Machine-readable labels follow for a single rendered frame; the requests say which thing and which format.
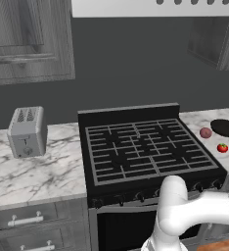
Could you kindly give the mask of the grey drawer front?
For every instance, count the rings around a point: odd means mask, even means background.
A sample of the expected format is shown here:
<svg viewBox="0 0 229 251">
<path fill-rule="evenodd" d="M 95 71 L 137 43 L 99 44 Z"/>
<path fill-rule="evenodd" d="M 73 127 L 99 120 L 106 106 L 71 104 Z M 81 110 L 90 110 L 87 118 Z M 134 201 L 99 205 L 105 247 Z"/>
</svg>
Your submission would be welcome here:
<svg viewBox="0 0 229 251">
<path fill-rule="evenodd" d="M 37 211 L 40 211 L 42 216 L 44 217 L 43 222 L 55 220 L 57 218 L 56 207 L 54 203 L 3 210 L 0 211 L 0 229 L 9 228 L 8 222 L 12 219 L 13 215 L 16 215 L 20 220 L 35 217 Z"/>
<path fill-rule="evenodd" d="M 27 229 L 0 230 L 0 251 L 20 251 L 45 246 L 51 240 L 56 246 L 54 251 L 86 251 L 87 244 L 84 225 L 71 222 L 57 226 L 28 227 Z"/>
</svg>

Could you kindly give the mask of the grey wall cupboard door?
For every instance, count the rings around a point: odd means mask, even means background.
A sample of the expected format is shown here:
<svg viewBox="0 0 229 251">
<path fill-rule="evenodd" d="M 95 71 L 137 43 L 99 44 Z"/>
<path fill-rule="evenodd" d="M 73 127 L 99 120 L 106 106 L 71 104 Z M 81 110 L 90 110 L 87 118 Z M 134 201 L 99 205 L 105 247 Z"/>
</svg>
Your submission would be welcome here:
<svg viewBox="0 0 229 251">
<path fill-rule="evenodd" d="M 0 85 L 75 78 L 70 0 L 0 0 Z"/>
</svg>

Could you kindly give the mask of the reddish brown onion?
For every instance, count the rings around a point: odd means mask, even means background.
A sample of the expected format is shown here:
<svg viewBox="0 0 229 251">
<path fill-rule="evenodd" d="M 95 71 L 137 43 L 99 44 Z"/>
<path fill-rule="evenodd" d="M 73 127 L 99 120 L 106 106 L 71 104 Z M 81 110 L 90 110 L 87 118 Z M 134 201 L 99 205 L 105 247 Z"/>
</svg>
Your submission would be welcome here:
<svg viewBox="0 0 229 251">
<path fill-rule="evenodd" d="M 200 130 L 200 136 L 202 138 L 210 138 L 212 135 L 212 131 L 210 128 L 208 127 L 203 127 L 201 130 Z"/>
</svg>

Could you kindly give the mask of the black oven door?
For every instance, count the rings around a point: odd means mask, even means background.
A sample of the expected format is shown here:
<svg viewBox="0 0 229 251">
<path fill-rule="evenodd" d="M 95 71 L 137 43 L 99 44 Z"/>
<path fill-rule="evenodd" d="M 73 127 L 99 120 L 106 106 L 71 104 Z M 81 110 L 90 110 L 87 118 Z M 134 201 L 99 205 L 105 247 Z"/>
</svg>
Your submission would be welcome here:
<svg viewBox="0 0 229 251">
<path fill-rule="evenodd" d="M 153 233 L 157 207 L 155 198 L 90 208 L 91 251 L 140 251 Z"/>
</svg>

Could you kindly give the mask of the silver toaster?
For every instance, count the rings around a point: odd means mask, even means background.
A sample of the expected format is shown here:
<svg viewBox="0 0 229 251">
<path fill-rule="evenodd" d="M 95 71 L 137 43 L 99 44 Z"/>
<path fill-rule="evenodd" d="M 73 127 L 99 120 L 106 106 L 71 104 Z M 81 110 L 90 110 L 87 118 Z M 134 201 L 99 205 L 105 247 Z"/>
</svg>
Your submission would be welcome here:
<svg viewBox="0 0 229 251">
<path fill-rule="evenodd" d="M 17 108 L 7 132 L 13 156 L 17 159 L 43 156 L 47 134 L 43 107 Z"/>
</svg>

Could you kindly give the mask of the black gas stove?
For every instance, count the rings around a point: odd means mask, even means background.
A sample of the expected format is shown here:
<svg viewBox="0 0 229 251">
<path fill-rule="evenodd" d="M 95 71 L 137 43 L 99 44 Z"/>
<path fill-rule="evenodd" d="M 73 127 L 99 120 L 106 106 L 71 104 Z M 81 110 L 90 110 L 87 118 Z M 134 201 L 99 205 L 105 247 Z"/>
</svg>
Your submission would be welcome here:
<svg viewBox="0 0 229 251">
<path fill-rule="evenodd" d="M 88 212 L 93 199 L 103 206 L 158 199 L 154 192 L 167 176 L 184 179 L 188 195 L 200 192 L 194 185 L 219 190 L 227 171 L 179 118 L 177 103 L 80 111 L 78 125 L 85 174 Z"/>
</svg>

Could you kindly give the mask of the white range hood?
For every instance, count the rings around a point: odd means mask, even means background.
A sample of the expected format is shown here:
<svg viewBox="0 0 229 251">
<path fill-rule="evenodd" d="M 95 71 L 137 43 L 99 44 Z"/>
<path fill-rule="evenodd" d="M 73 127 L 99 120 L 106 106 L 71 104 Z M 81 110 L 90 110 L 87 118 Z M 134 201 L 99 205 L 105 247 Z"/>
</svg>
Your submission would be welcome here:
<svg viewBox="0 0 229 251">
<path fill-rule="evenodd" d="M 229 0 L 71 0 L 75 18 L 228 17 Z"/>
</svg>

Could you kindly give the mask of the black frying pan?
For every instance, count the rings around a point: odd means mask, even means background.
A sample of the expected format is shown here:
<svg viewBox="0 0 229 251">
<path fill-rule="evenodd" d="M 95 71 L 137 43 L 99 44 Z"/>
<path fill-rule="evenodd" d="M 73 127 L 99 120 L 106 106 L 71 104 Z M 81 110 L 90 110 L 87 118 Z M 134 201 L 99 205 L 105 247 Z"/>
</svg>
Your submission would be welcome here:
<svg viewBox="0 0 229 251">
<path fill-rule="evenodd" d="M 213 132 L 224 137 L 229 137 L 229 120 L 224 120 L 224 119 L 213 120 L 210 123 L 210 127 Z"/>
</svg>

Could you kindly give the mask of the grey wall cupboard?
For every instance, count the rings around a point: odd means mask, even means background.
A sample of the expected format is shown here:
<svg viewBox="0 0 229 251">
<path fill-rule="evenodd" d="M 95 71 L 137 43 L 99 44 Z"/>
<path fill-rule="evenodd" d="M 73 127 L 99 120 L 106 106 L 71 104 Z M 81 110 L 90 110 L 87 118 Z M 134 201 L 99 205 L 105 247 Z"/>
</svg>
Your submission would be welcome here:
<svg viewBox="0 0 229 251">
<path fill-rule="evenodd" d="M 219 71 L 229 71 L 229 17 L 194 18 L 187 51 Z"/>
</svg>

